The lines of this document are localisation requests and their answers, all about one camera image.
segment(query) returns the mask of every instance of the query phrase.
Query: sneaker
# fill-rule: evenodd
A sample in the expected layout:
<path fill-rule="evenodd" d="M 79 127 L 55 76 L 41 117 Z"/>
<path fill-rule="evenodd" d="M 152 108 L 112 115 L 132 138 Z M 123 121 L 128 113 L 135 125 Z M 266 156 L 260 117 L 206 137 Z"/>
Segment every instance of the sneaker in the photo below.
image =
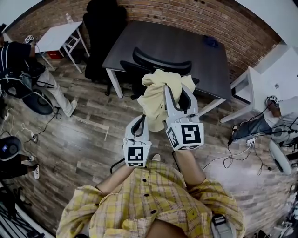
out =
<path fill-rule="evenodd" d="M 236 125 L 232 127 L 232 135 L 234 134 L 235 131 L 238 131 L 238 127 Z"/>
<path fill-rule="evenodd" d="M 39 165 L 37 165 L 36 169 L 33 170 L 34 178 L 39 179 Z"/>
<path fill-rule="evenodd" d="M 32 156 L 32 155 L 28 155 L 27 156 L 27 161 L 34 161 L 34 156 Z"/>
<path fill-rule="evenodd" d="M 159 154 L 154 155 L 152 160 L 160 162 L 160 155 Z"/>
<path fill-rule="evenodd" d="M 70 104 L 71 104 L 70 112 L 64 112 L 67 117 L 71 117 L 71 115 L 74 113 L 76 106 L 78 106 L 78 101 L 73 100 Z"/>

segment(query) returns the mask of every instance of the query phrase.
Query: yellow plaid shirt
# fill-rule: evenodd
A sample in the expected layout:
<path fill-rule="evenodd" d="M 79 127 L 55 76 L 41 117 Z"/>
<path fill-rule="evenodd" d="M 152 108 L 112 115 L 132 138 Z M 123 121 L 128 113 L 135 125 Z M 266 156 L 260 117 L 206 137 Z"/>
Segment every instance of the yellow plaid shirt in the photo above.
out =
<path fill-rule="evenodd" d="M 244 235 L 243 215 L 218 182 L 205 180 L 187 190 L 182 174 L 150 161 L 137 168 L 111 194 L 89 185 L 79 187 L 63 211 L 58 238 L 73 238 L 89 224 L 89 236 L 146 237 L 155 219 L 180 227 L 188 237 L 212 237 L 212 214 L 222 214 Z"/>

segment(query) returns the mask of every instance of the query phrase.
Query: brick wall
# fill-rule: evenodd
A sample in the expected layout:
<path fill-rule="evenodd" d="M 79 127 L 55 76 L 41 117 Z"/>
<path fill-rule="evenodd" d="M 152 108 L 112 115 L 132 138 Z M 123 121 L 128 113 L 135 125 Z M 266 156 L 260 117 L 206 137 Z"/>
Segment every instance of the brick wall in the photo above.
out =
<path fill-rule="evenodd" d="M 128 11 L 128 20 L 175 26 L 213 36 L 226 47 L 230 77 L 236 79 L 255 66 L 281 38 L 254 13 L 234 0 L 117 0 Z M 89 0 L 51 0 L 15 24 L 8 34 L 23 41 L 32 34 L 40 38 L 51 26 L 66 23 L 65 14 L 82 20 Z M 89 45 L 88 33 L 82 28 Z"/>

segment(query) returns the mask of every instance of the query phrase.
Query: white table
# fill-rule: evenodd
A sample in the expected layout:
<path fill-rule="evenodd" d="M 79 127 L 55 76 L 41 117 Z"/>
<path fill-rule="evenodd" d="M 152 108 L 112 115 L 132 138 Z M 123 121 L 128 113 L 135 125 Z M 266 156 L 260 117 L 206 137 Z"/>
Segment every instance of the white table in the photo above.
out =
<path fill-rule="evenodd" d="M 262 112 L 266 109 L 265 100 L 267 97 L 275 95 L 278 100 L 282 100 L 280 91 L 275 88 L 274 82 L 264 80 L 256 70 L 249 67 L 237 80 L 231 84 L 231 89 L 240 85 L 244 81 L 248 82 L 248 90 L 250 94 L 250 104 L 241 110 L 221 118 L 220 122 L 224 123 L 240 117 L 250 111 Z"/>
<path fill-rule="evenodd" d="M 63 47 L 63 49 L 65 50 L 66 54 L 69 56 L 75 67 L 78 69 L 80 73 L 82 73 L 80 68 L 75 63 L 74 58 L 71 56 L 71 52 L 73 51 L 73 49 L 77 46 L 79 42 L 81 42 L 86 50 L 87 55 L 90 57 L 85 42 L 83 41 L 81 33 L 79 31 L 79 26 L 82 23 L 82 21 L 79 21 L 52 27 L 44 34 L 40 41 L 38 41 L 37 46 L 35 47 L 35 51 L 37 53 L 41 53 L 43 59 L 51 66 L 52 69 L 54 69 L 54 67 L 46 59 L 46 57 L 43 56 L 42 53 L 49 51 L 60 51 L 60 49 Z M 78 33 L 79 38 L 73 36 L 74 32 Z"/>

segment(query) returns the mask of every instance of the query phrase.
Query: power strip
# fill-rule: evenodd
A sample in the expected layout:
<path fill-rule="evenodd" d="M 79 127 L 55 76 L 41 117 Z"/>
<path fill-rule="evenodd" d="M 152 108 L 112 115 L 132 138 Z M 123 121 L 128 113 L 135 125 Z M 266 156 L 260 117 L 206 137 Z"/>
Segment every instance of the power strip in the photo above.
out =
<path fill-rule="evenodd" d="M 253 146 L 255 144 L 256 139 L 252 138 L 246 141 L 247 146 Z"/>

